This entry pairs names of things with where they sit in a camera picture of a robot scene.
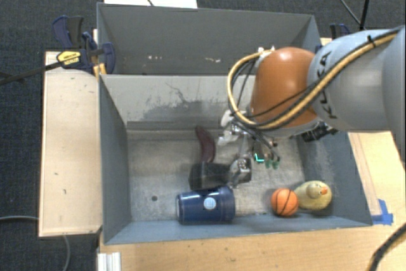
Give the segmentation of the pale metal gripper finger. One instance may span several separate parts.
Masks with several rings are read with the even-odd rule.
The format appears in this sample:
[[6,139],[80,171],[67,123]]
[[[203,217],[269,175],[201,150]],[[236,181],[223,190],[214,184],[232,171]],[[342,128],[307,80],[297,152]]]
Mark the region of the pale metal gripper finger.
[[241,166],[241,164],[242,164],[241,160],[235,160],[229,166],[227,185],[230,188],[235,188],[240,184],[240,179],[241,179],[240,166]]
[[239,159],[239,183],[248,183],[252,178],[252,164],[250,159]]

